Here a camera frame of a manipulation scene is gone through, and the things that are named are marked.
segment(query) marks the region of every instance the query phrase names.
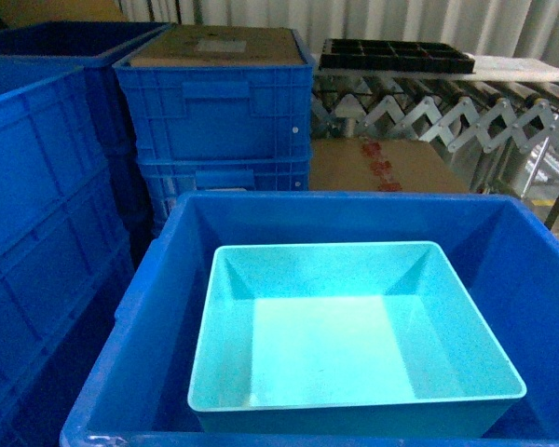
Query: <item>black plastic tray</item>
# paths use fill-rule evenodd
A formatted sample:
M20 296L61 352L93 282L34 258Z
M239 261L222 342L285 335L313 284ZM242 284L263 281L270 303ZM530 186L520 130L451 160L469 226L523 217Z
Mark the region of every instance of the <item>black plastic tray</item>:
M321 69L471 74L474 59L446 44L327 39Z

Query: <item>light blue plastic tray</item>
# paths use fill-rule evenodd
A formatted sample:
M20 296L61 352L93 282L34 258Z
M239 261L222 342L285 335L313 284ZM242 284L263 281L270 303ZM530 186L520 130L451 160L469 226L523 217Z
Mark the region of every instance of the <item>light blue plastic tray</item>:
M215 253L188 391L206 431L477 437L525 392L435 243Z

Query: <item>crate handle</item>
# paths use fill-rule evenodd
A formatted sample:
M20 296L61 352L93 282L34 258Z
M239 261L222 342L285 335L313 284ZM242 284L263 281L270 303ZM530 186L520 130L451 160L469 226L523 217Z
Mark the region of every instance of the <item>crate handle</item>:
M251 89L246 81L236 82L184 82L183 95L186 99L233 99L250 98Z
M195 178L198 190L254 190L254 171L252 169L198 170Z

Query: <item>white curtain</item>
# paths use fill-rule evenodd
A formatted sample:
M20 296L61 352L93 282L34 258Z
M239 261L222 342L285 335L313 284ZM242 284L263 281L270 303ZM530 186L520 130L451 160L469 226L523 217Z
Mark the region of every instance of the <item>white curtain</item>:
M559 0L115 0L129 20L295 28L326 38L445 42L559 65Z

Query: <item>cardboard lid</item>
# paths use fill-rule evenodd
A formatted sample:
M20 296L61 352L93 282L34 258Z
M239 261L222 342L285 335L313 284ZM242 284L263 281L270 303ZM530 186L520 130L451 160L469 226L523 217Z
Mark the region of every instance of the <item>cardboard lid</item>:
M132 67L303 65L287 28L175 25L137 53Z

